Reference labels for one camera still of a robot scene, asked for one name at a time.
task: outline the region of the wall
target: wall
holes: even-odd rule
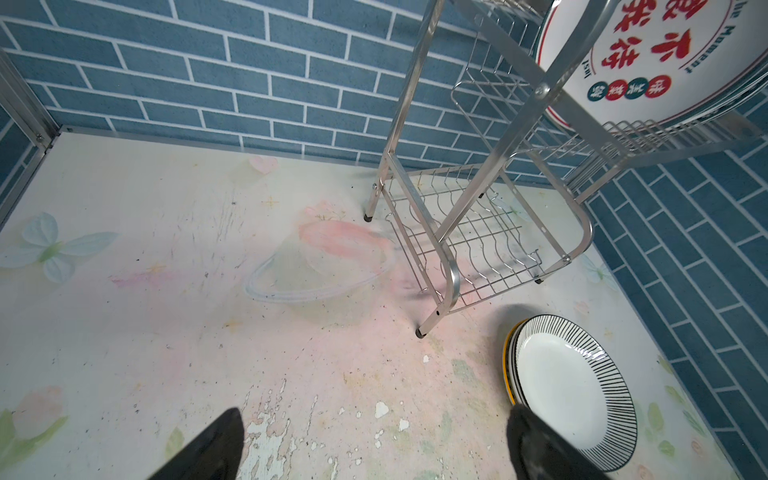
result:
[[[21,128],[0,108],[0,206],[8,198],[36,151]],[[8,201],[15,201],[15,198],[8,198]]]
[[[768,131],[768,98],[740,109]],[[628,170],[595,244],[743,478],[768,465],[768,140]]]
[[[487,154],[449,96],[475,36],[446,3],[397,150],[407,167]],[[62,124],[378,164],[425,4],[10,0],[0,45]],[[563,162],[561,176],[578,159]],[[510,172],[545,182],[527,160]]]

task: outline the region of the wire basket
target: wire basket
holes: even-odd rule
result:
[[[508,41],[533,55],[542,23],[535,11],[512,0],[472,0],[472,3],[484,12],[484,21],[492,20],[505,32]],[[729,113],[729,110],[748,100],[767,82],[768,71],[756,69],[743,80],[749,87],[741,94],[699,118],[672,126],[665,127],[652,120],[606,122],[602,127],[611,134],[613,141],[599,148],[578,132],[563,128],[543,115],[510,155],[510,160],[531,160],[537,156],[564,169],[570,170],[577,165],[566,177],[569,188],[576,191],[605,165],[621,163],[620,169],[643,167],[726,150],[762,134],[749,121]],[[489,120],[511,123],[533,90],[531,84],[478,33],[462,79],[451,90],[451,99],[488,151],[492,151],[499,140],[500,130]],[[480,100],[468,104],[462,93],[479,95]],[[521,173],[514,169],[507,172],[512,175]]]
[[[436,226],[453,208],[478,168],[474,164],[445,167],[421,170],[411,176]],[[452,312],[536,280],[544,272],[538,249],[526,250],[521,240],[517,223],[528,214],[511,198],[502,199],[501,188],[491,186],[446,237],[445,244],[462,276],[459,299]],[[400,234],[398,240],[420,289],[430,291],[435,301],[442,302],[445,274],[424,226],[398,182],[388,182],[384,198],[391,210],[386,219]]]

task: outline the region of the chinese characters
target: chinese characters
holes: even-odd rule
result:
[[[669,0],[664,5],[664,14],[662,22],[666,20],[681,17],[687,20],[698,13],[709,0]],[[642,28],[651,20],[657,7],[657,0],[631,0],[621,6],[621,12],[624,14],[621,20],[616,24],[614,32],[630,31],[632,35],[626,38],[618,38],[611,45],[611,54],[603,58],[601,65],[609,67],[611,70],[620,70],[632,65],[641,55],[642,49],[635,48],[642,41]],[[668,31],[664,34],[664,41],[656,43],[650,47],[652,54],[659,54],[657,57],[660,62],[665,62],[672,58],[683,59],[690,54],[692,34],[688,28],[684,33],[679,31]]]

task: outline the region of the white plate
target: white plate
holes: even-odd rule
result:
[[[571,445],[591,449],[605,437],[608,410],[598,378],[565,340],[551,333],[528,337],[518,374],[531,410]]]
[[[550,10],[536,60],[549,68],[588,0]],[[768,53],[768,2],[623,0],[564,89],[598,122],[674,124],[710,111]],[[555,123],[568,127],[552,109]]]
[[[512,342],[515,398],[604,472],[624,466],[637,420],[627,385],[600,344],[554,315],[530,319]]]

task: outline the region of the metal frame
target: metal frame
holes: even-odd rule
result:
[[[0,106],[8,112],[24,135],[37,148],[11,192],[0,203],[0,229],[2,229],[40,167],[43,157],[58,136],[58,125],[2,49],[0,49]]]
[[[722,111],[713,112],[707,119],[688,121],[676,127],[662,127],[653,121],[601,125],[590,116],[563,90],[563,87],[604,30],[619,1],[590,0],[571,36],[552,65],[545,71],[531,57],[531,48],[522,46],[526,35],[531,33],[528,27],[533,26],[535,33],[538,34],[543,23],[541,13],[535,8],[528,8],[515,0],[451,0],[458,11],[478,27],[478,37],[475,39],[472,56],[478,48],[484,48],[482,45],[487,45],[488,49],[485,58],[480,62],[474,62],[473,57],[470,57],[465,67],[465,74],[453,91],[468,88],[475,94],[479,92],[480,95],[493,98],[491,105],[502,118],[507,120],[508,126],[502,137],[492,145],[475,125],[472,114],[456,101],[452,91],[454,103],[486,143],[491,153],[480,165],[421,170],[407,174],[397,158],[396,148],[445,0],[430,0],[427,4],[419,29],[419,40],[414,48],[406,75],[405,87],[400,95],[379,164],[377,180],[363,213],[363,218],[371,221],[379,197],[384,195],[391,210],[386,218],[389,220],[392,217],[394,220],[392,227],[398,234],[398,240],[406,252],[422,290],[428,290],[435,299],[435,310],[416,329],[416,335],[419,338],[423,338],[443,316],[523,283],[532,280],[540,283],[547,275],[568,265],[576,256],[582,254],[591,244],[593,236],[591,221],[582,204],[619,171],[722,151],[762,134],[760,129],[735,112],[719,117],[717,115]],[[491,46],[500,56],[496,65],[489,67],[487,60]],[[502,60],[511,65],[506,72],[500,70]],[[506,114],[500,110],[499,105],[508,110]],[[553,127],[545,120],[545,111],[550,107],[556,107],[558,114],[569,125],[574,126],[575,134],[557,126]],[[542,132],[551,134],[553,129],[556,130],[555,136],[560,140],[555,144],[542,141]],[[548,166],[550,159],[554,160],[574,153],[584,155],[586,160],[571,172],[568,178],[562,180],[551,172]],[[581,242],[571,252],[564,251],[520,195],[515,183],[506,175],[506,166],[516,156],[530,159],[577,217],[583,234]],[[607,171],[602,178],[583,193],[578,195],[575,193],[595,174],[606,170],[606,167]],[[418,186],[411,180],[414,176],[418,176]],[[445,188],[440,190],[435,187],[436,177],[450,178],[451,181],[455,181],[455,185],[449,186],[448,180],[444,180]],[[427,187],[421,186],[423,178],[428,179]],[[511,222],[512,210],[500,207],[493,200],[498,197],[498,194],[492,185],[499,180],[506,184],[559,255],[559,260],[551,266],[547,268],[541,266],[538,251],[526,253],[523,249],[525,256],[538,259],[538,264],[535,266],[538,270],[528,265],[516,270],[505,262],[503,258],[505,255],[499,253],[498,245],[506,245],[508,248],[511,238],[522,248],[519,233],[517,233],[518,228]],[[461,193],[458,199],[455,199],[454,194],[459,191]],[[479,199],[488,192],[493,192],[495,197],[489,200],[490,204],[485,200],[482,203]],[[446,201],[450,205],[447,213],[443,208]],[[490,227],[486,221],[488,218],[498,221],[499,228]],[[487,232],[481,232],[476,228],[475,224],[479,224],[478,219],[485,224],[481,229],[487,227]],[[472,226],[473,230],[469,232],[469,236],[462,226],[464,228]],[[485,238],[488,239],[488,245],[483,240]],[[493,252],[490,247],[491,240],[496,250],[495,255],[492,254],[492,258],[489,259],[487,253]],[[475,242],[474,248],[481,250],[482,258],[487,263],[484,267],[487,269],[477,268],[472,257],[470,257],[470,263],[479,275],[475,278],[484,279],[483,281],[487,283],[485,286],[490,287],[488,295],[480,294],[482,288],[478,288],[470,276],[462,274],[456,261],[457,248],[469,248],[471,256],[473,242]],[[442,290],[436,289],[429,277],[427,263],[430,255],[436,255],[439,258],[440,270],[446,278],[445,288]],[[515,261],[523,263],[513,253],[512,257]],[[511,273],[504,270],[502,265],[509,268]],[[531,279],[521,280],[518,270],[530,273]],[[509,280],[512,277],[517,281],[510,285]],[[500,285],[502,281],[506,288],[497,290],[495,286]],[[472,287],[465,287],[462,290],[462,286],[467,282]],[[466,298],[468,291],[478,296],[474,302],[468,303]],[[459,300],[463,305],[456,306]]]
[[[51,146],[58,125],[1,49],[0,105],[38,148],[46,150]]]

